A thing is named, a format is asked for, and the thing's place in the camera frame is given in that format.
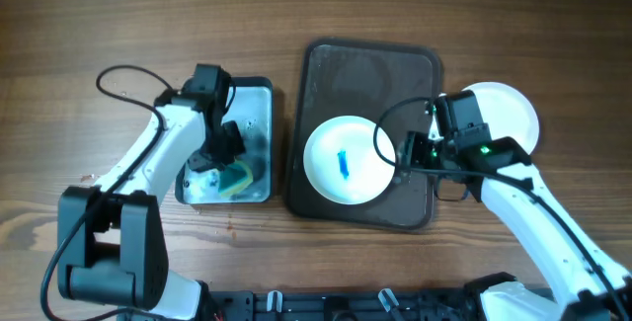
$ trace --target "white plate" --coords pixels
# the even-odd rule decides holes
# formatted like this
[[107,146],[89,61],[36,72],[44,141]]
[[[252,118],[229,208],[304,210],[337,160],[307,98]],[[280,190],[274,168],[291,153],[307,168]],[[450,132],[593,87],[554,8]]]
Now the white plate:
[[[388,187],[395,168],[375,153],[374,130],[370,120],[344,116],[327,120],[312,132],[303,151],[303,166],[320,195],[333,202],[358,204]],[[395,149],[383,129],[377,133],[377,146],[386,158],[395,160]]]
[[510,136],[531,154],[540,135],[540,123],[535,109],[520,91],[497,82],[476,83],[463,90],[476,95],[492,139]]

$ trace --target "wooden table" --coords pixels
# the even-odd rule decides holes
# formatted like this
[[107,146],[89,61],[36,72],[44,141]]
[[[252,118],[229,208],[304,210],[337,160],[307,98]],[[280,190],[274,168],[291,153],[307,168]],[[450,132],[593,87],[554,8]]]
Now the wooden table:
[[[101,69],[137,64],[176,86],[198,62],[269,77],[282,167],[302,54],[322,36],[430,46],[447,92],[518,88],[539,114],[534,160],[549,187],[632,267],[632,0],[0,0],[0,319],[42,318],[59,195],[106,173],[146,125],[148,113],[97,92]],[[146,101],[162,90],[124,71],[107,85]],[[161,210],[171,268],[215,290],[415,289],[499,271],[543,283],[473,201],[441,203],[421,235],[302,220],[280,197],[197,212],[169,194]],[[61,316],[102,310],[51,289]]]

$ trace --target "blue marker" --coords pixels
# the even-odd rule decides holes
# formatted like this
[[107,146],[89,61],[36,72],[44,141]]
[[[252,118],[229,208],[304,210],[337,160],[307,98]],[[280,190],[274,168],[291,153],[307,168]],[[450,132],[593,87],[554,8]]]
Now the blue marker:
[[349,168],[347,167],[347,152],[342,150],[338,152],[338,164],[340,165],[340,173],[345,180],[349,177]]

